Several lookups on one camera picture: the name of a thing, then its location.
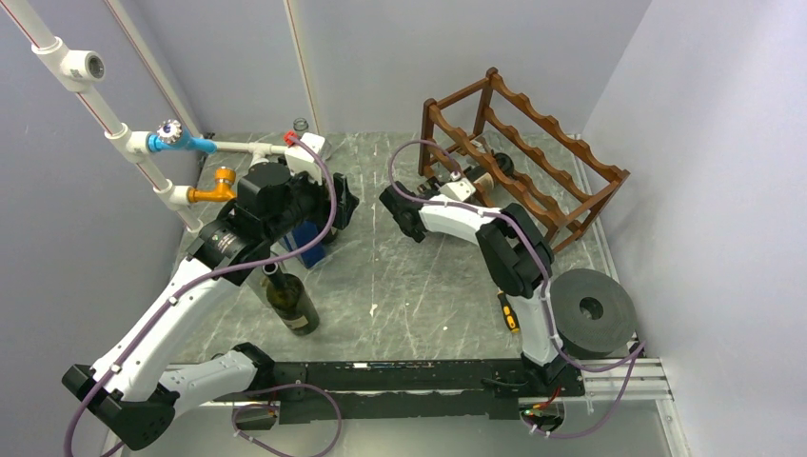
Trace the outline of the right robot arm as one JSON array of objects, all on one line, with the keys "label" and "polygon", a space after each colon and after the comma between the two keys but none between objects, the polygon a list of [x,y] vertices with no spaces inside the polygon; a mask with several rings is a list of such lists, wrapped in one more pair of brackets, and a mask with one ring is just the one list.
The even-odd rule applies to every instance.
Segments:
[{"label": "right robot arm", "polygon": [[567,363],[549,307],[554,254],[525,209],[519,204],[503,209],[478,207],[443,194],[427,199],[399,182],[387,186],[380,201],[402,233],[418,243],[434,232],[480,249],[491,279],[518,319],[526,386],[537,395],[557,387]]}]

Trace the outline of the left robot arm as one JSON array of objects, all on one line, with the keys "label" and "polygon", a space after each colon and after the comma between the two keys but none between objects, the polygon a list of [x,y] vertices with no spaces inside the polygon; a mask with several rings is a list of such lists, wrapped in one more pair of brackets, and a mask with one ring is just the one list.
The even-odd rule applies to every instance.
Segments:
[{"label": "left robot arm", "polygon": [[284,235],[304,222],[320,233],[344,229],[358,205],[340,173],[314,180],[277,162],[251,167],[135,326],[93,364],[70,367],[63,385],[132,450],[150,446],[174,419],[208,401],[236,392],[251,400],[266,397],[275,364],[250,343],[190,368],[168,366],[206,315],[258,271]]}]

